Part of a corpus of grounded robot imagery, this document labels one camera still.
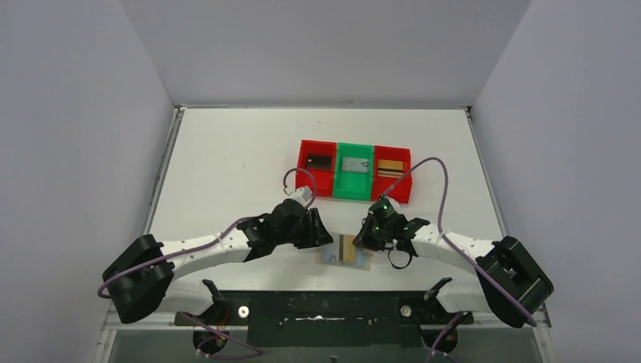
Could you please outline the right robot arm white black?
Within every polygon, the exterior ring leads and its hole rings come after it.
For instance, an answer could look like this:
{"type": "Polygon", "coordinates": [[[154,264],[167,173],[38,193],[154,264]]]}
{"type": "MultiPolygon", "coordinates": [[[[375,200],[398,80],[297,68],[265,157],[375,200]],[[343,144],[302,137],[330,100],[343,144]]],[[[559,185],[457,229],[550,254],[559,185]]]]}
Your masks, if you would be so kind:
{"type": "Polygon", "coordinates": [[[458,312],[487,312],[520,328],[531,324],[534,312],[554,291],[518,239],[482,240],[446,232],[428,220],[407,219],[387,199],[368,209],[354,244],[372,251],[397,250],[465,271],[467,278],[447,278],[442,287],[429,291],[425,311],[437,323],[458,312]]]}

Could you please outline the gold striped card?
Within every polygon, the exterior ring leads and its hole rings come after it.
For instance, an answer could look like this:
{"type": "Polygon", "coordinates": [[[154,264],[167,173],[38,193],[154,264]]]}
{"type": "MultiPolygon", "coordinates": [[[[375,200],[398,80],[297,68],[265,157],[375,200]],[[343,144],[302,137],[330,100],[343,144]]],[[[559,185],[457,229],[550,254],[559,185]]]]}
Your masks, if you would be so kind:
{"type": "Polygon", "coordinates": [[[344,263],[357,262],[357,250],[354,245],[355,237],[350,234],[339,236],[339,261],[344,263]]]}

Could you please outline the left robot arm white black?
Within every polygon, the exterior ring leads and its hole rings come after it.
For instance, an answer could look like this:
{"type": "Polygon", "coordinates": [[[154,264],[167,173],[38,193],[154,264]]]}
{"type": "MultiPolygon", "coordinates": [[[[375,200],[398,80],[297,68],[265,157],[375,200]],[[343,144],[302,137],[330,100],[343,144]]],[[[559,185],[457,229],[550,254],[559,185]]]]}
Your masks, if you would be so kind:
{"type": "Polygon", "coordinates": [[[112,302],[124,324],[163,309],[212,323],[223,315],[223,301],[213,295],[211,281],[191,285],[185,276],[260,259],[285,244],[305,250],[333,242],[318,209],[285,199],[271,212],[241,217],[218,234],[173,241],[137,237],[104,270],[97,295],[112,302]]]}

